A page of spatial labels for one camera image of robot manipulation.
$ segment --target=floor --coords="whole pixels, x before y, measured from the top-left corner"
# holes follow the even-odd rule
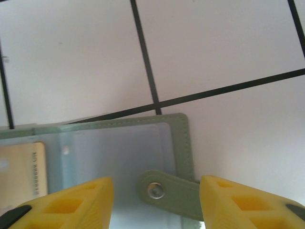
[[[2,129],[185,113],[197,178],[305,205],[304,1],[7,0],[0,21]]]

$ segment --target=gold card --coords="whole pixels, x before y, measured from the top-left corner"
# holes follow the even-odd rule
[[[41,142],[0,147],[0,216],[47,195],[45,147]]]

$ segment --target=white tile floor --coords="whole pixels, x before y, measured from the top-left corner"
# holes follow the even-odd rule
[[[305,3],[295,3],[305,27]],[[286,0],[137,4],[160,101],[305,68]],[[152,103],[129,1],[9,0],[0,21],[16,125]],[[305,204],[304,84],[299,76],[162,112],[188,115],[197,178],[218,175]]]
[[[287,0],[140,0],[160,101],[301,69]]]
[[[6,1],[0,21],[16,125],[152,103],[129,1]]]

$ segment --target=black grout line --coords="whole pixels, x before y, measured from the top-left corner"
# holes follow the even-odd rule
[[[15,126],[14,126],[13,115],[12,115],[11,107],[10,107],[10,96],[9,96],[9,91],[8,91],[8,87],[7,87],[7,83],[6,83],[4,64],[3,64],[3,60],[2,60],[1,44],[0,44],[0,75],[1,75],[3,96],[4,96],[6,115],[7,115],[9,127],[10,127],[10,129],[14,129]]]
[[[167,107],[167,106],[172,106],[172,105],[176,105],[176,104],[182,104],[182,103],[186,103],[186,102],[190,102],[190,101],[194,101],[194,100],[198,100],[198,99],[203,99],[203,98],[207,98],[207,97],[211,97],[211,96],[215,96],[215,95],[234,92],[234,91],[238,91],[238,90],[242,90],[242,89],[246,89],[246,88],[250,88],[250,87],[255,87],[255,86],[259,86],[259,85],[263,85],[263,84],[267,84],[267,83],[273,83],[273,82],[280,81],[280,80],[290,79],[290,78],[294,78],[294,77],[301,76],[301,75],[305,75],[305,68],[296,70],[296,71],[292,71],[292,72],[288,72],[288,73],[273,75],[273,76],[269,76],[269,77],[265,77],[265,78],[261,78],[261,79],[257,79],[257,80],[251,80],[251,81],[247,81],[244,83],[238,83],[238,84],[234,84],[234,85],[230,85],[230,86],[226,86],[226,87],[221,87],[221,88],[217,88],[217,89],[213,89],[213,90],[209,90],[209,91],[205,91],[205,92],[191,94],[191,95],[183,96],[180,98],[162,101],[162,102],[160,102],[160,105],[161,105],[161,107]]]
[[[305,35],[304,35],[304,31],[302,28],[302,24],[299,18],[299,15],[297,13],[297,9],[295,6],[295,1],[294,0],[288,0],[288,4],[289,4],[289,8],[292,14],[292,18],[294,19],[294,23],[295,23],[295,28],[296,28],[296,32],[297,35],[299,37],[299,41],[302,47],[302,51],[303,51],[303,55],[305,58]]]
[[[238,83],[238,84],[234,84],[234,85],[227,86],[227,87],[209,90],[206,92],[200,92],[200,93],[196,93],[196,94],[192,94],[192,95],[183,96],[180,98],[162,101],[158,104],[158,106],[160,108],[162,108],[162,107],[173,106],[173,105],[177,105],[177,104],[183,104],[183,103],[187,103],[190,101],[195,101],[195,100],[199,100],[199,99],[203,99],[203,98],[207,98],[207,97],[211,97],[211,96],[215,96],[215,95],[239,91],[242,89],[260,86],[260,85],[264,85],[267,83],[273,83],[273,82],[277,82],[277,81],[281,81],[281,80],[286,80],[286,79],[298,77],[301,75],[305,75],[305,68],[296,70],[296,71],[292,71],[292,72],[288,72],[288,73],[282,73],[282,74],[278,74],[278,75],[265,77],[265,78],[258,79],[258,80],[247,81],[244,83]],[[73,123],[86,123],[86,122],[94,122],[94,121],[100,121],[100,120],[109,120],[109,119],[114,119],[114,118],[122,118],[125,116],[139,114],[139,113],[146,112],[146,111],[152,111],[155,109],[156,109],[156,104],[149,104],[149,105],[139,106],[136,108],[119,111],[119,112],[115,112],[115,113],[111,113],[111,114],[105,114],[105,115],[101,115],[98,117],[89,118],[89,119],[85,119],[85,120],[81,120],[81,121],[77,121],[77,122],[73,122]]]
[[[149,55],[147,52],[147,46],[144,38],[144,33],[141,25],[141,20],[140,20],[140,15],[137,7],[136,0],[130,0],[131,6],[132,6],[132,12],[133,12],[133,17],[134,17],[134,22],[135,26],[137,28],[138,32],[138,37],[139,37],[139,42],[142,50],[142,55],[144,59],[144,64],[145,64],[145,69],[147,73],[147,78],[148,78],[148,83],[149,87],[152,93],[152,100],[153,103],[156,105],[155,111],[156,115],[162,115],[161,108],[158,106],[159,104],[159,97],[156,89],[156,84],[153,78],[153,71],[152,71],[152,66],[149,60]]]
[[[125,117],[125,116],[135,115],[135,114],[143,113],[143,112],[146,112],[146,111],[152,111],[152,110],[155,110],[155,109],[156,109],[155,104],[149,104],[149,105],[144,105],[144,106],[131,108],[131,109],[128,109],[128,110],[114,112],[114,113],[111,113],[111,114],[104,114],[104,115],[101,115],[101,116],[98,116],[98,117],[93,117],[93,118],[88,118],[88,119],[85,119],[85,120],[72,122],[70,124],[95,122],[95,121],[101,121],[101,120],[122,118],[122,117]]]

